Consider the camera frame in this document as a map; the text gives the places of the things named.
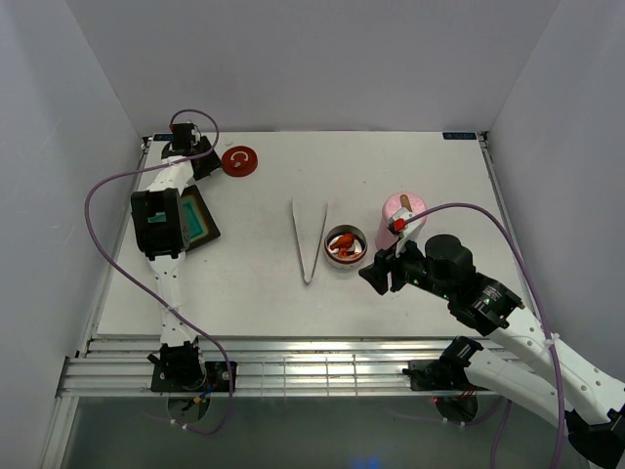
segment red circular cap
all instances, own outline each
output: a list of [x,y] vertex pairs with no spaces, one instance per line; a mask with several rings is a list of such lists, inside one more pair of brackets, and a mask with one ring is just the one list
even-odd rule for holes
[[224,172],[234,178],[252,174],[258,166],[258,156],[249,147],[233,147],[222,156]]

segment white wall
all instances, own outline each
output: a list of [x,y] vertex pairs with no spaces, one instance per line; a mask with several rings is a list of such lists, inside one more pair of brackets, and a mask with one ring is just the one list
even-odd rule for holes
[[137,130],[489,129],[558,0],[67,0]]
[[[0,58],[0,467],[21,469],[37,464],[104,272],[84,196],[134,167],[141,141],[63,0],[0,2]],[[128,188],[94,206],[108,246]]]
[[553,326],[625,379],[625,3],[562,0],[492,129]]

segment metal bowl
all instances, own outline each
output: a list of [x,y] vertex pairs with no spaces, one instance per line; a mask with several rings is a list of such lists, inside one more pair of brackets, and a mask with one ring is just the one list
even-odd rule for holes
[[[354,235],[354,244],[347,252],[340,252],[340,249],[330,249],[341,236]],[[367,239],[364,233],[352,225],[339,225],[330,230],[323,241],[323,251],[328,262],[337,269],[355,269],[364,260],[367,253]]]

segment pink cup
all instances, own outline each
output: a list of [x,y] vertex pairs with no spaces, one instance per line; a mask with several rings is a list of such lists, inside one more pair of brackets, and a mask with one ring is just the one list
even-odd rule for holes
[[[382,220],[380,220],[378,235],[375,236],[375,247],[377,247],[378,249],[388,249],[397,241],[397,236],[389,231],[388,224],[389,219],[393,215],[395,215],[396,212],[401,208],[401,202],[399,201],[399,197],[402,195],[408,196],[408,200],[410,201],[410,207],[412,208],[412,213],[414,213],[415,215],[427,209],[426,203],[423,201],[423,199],[420,196],[415,195],[414,193],[398,192],[391,195],[384,204],[384,207],[382,207]],[[424,217],[419,220],[419,222],[421,222],[421,226],[425,225],[426,218],[428,217]]]

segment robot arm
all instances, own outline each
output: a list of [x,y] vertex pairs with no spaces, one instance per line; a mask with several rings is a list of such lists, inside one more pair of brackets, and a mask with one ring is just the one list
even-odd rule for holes
[[[403,226],[395,222],[394,228],[400,232]],[[549,398],[553,388],[548,383],[555,383],[548,351],[551,344],[546,343],[539,320],[521,298],[497,280],[478,273],[471,251],[452,235],[430,238],[425,255],[413,240],[400,249],[397,246],[378,251],[374,263],[361,269],[360,276],[381,295],[389,290],[390,275],[393,292],[411,284],[446,300],[456,319],[514,353],[540,376],[506,368],[502,363],[497,365],[499,372],[487,371],[488,362],[496,362],[485,359],[484,365],[487,354],[480,351],[465,369],[469,382],[500,391],[552,421],[557,405]],[[558,336],[552,340],[561,364],[564,394],[573,407],[565,415],[569,441],[591,461],[615,467],[625,449],[625,383],[592,366]],[[545,381],[536,388],[540,378]],[[539,397],[534,396],[536,389],[540,390]]]
[[[410,376],[412,389],[464,390],[469,384],[489,389],[558,426],[558,397],[553,386],[467,337],[456,337],[425,369],[411,366],[404,373]],[[569,403],[565,407],[572,410]]]
[[[173,140],[161,156],[161,161],[169,166],[144,191],[132,194],[131,207],[137,245],[147,257],[158,295],[182,313],[182,273],[189,230],[181,194],[187,185],[220,167],[221,161],[194,124],[174,124],[171,130]],[[202,153],[206,154],[185,160]],[[160,314],[160,358],[149,359],[160,367],[165,378],[192,388],[204,375],[197,334],[163,306]]]

